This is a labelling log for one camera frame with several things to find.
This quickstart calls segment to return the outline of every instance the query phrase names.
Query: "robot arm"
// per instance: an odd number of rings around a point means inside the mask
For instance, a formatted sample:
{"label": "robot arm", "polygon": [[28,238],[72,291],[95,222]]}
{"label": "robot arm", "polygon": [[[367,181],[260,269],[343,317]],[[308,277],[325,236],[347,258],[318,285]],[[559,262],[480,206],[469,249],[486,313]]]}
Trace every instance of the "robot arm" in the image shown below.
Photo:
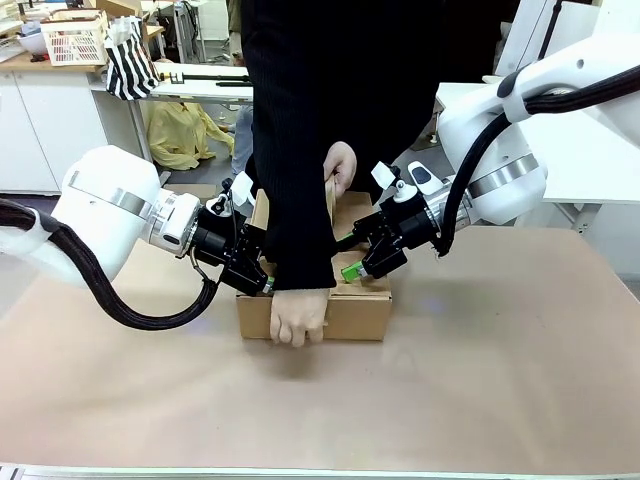
{"label": "robot arm", "polygon": [[[255,295],[273,284],[260,268],[264,232],[233,208],[233,186],[207,206],[193,195],[162,189],[155,167],[117,147],[88,152],[64,178],[51,216],[0,200],[0,252],[19,255],[72,284],[88,286],[120,323],[144,330],[175,328],[211,303],[220,282]],[[131,310],[111,287],[137,239],[178,258],[189,256],[203,277],[194,304],[166,317]],[[198,261],[223,265],[217,282]]]}
{"label": "robot arm", "polygon": [[403,248],[424,243],[444,256],[455,232],[473,221],[502,225],[534,208],[543,199],[547,169],[513,125],[534,114],[597,106],[605,126],[639,143],[640,95],[631,95],[640,91],[639,47],[637,34],[592,37],[447,107],[439,134],[456,176],[440,182],[412,164],[420,193],[408,192],[411,186],[398,175],[379,181],[396,187],[396,195],[339,242],[340,250],[361,241],[370,245],[362,262],[343,271],[345,279],[386,275],[406,263]]}

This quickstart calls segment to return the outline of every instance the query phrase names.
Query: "striped bag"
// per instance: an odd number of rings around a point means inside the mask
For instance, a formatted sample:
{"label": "striped bag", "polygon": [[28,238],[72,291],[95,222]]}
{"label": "striped bag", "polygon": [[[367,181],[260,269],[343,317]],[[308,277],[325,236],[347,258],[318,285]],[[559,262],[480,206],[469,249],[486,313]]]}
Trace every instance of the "striped bag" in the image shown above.
{"label": "striped bag", "polygon": [[141,26],[137,17],[116,18],[105,40],[110,60],[107,92],[121,100],[146,98],[160,83],[144,48]]}

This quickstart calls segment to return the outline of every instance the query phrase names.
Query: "person's hand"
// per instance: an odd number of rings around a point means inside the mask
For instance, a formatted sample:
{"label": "person's hand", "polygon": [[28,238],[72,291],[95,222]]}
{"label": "person's hand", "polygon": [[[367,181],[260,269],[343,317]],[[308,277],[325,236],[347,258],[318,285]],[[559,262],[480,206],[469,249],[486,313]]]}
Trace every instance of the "person's hand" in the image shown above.
{"label": "person's hand", "polygon": [[357,166],[356,152],[349,145],[344,142],[331,145],[324,161],[324,181],[329,180],[332,174],[335,175],[336,198],[344,195],[351,186]]}
{"label": "person's hand", "polygon": [[304,345],[307,332],[313,343],[322,341],[329,289],[278,290],[271,303],[271,338],[275,343]]}

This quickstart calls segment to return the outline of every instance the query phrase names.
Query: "yellow jacket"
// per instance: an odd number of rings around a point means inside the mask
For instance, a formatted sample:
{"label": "yellow jacket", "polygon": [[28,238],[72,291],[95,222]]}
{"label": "yellow jacket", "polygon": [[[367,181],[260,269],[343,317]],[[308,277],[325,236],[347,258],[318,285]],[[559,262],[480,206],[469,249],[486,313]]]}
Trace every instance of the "yellow jacket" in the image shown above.
{"label": "yellow jacket", "polygon": [[147,138],[153,159],[163,167],[189,170],[198,160],[215,157],[209,150],[207,135],[226,143],[233,152],[233,138],[213,123],[197,103],[158,103],[153,112]]}

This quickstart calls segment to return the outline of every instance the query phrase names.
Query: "sleeve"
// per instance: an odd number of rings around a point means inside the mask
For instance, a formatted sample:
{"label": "sleeve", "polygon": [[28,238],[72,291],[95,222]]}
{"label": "sleeve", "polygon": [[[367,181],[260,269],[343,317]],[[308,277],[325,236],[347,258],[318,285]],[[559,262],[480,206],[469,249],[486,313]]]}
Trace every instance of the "sleeve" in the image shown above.
{"label": "sleeve", "polygon": [[233,137],[231,135],[227,135],[222,130],[220,130],[220,127],[218,127],[218,125],[216,125],[215,122],[211,120],[211,117],[207,115],[207,112],[204,111],[204,109],[202,108],[202,105],[200,104],[197,104],[197,105],[198,105],[198,115],[200,116],[200,119],[204,123],[204,126],[207,131],[207,135],[209,135],[214,140],[217,140],[222,143],[226,143],[227,146],[229,147],[229,151],[233,153]]}
{"label": "sleeve", "polygon": [[149,124],[149,149],[153,159],[163,167],[175,170],[188,170],[195,168],[199,164],[193,156],[182,153],[172,153],[167,136],[167,128],[171,125],[169,116],[164,111],[156,112]]}
{"label": "sleeve", "polygon": [[318,90],[305,47],[306,2],[243,0],[243,51],[254,86],[254,156],[269,198],[265,253],[276,289],[335,286]]}

